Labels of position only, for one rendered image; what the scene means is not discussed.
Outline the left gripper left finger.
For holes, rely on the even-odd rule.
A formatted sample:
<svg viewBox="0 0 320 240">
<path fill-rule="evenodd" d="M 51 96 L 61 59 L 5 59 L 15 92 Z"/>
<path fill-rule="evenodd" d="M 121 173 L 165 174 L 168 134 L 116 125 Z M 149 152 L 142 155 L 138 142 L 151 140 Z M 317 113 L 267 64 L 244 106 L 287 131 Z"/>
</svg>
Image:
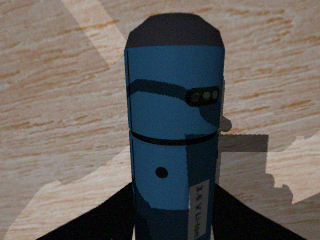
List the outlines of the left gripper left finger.
<svg viewBox="0 0 320 240">
<path fill-rule="evenodd" d="M 130 182 L 102 204 L 36 240 L 132 240 L 133 230 Z"/>
</svg>

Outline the dark blue electric screwdriver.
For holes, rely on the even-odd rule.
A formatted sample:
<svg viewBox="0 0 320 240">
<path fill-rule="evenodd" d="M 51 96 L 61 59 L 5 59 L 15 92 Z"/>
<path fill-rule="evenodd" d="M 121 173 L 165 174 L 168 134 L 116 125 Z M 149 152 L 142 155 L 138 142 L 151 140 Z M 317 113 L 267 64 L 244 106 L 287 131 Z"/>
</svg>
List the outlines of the dark blue electric screwdriver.
<svg viewBox="0 0 320 240">
<path fill-rule="evenodd" d="M 150 16 L 124 49 L 135 240 L 210 240 L 225 47 L 199 15 Z"/>
</svg>

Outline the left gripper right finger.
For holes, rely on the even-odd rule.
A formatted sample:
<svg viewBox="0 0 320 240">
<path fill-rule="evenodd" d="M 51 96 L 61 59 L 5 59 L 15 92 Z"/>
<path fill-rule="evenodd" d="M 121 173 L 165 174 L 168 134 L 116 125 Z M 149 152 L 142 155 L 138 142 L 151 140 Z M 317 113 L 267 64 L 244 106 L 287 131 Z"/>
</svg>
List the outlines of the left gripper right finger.
<svg viewBox="0 0 320 240">
<path fill-rule="evenodd" d="M 215 183 L 214 240 L 307 240 L 252 210 Z"/>
</svg>

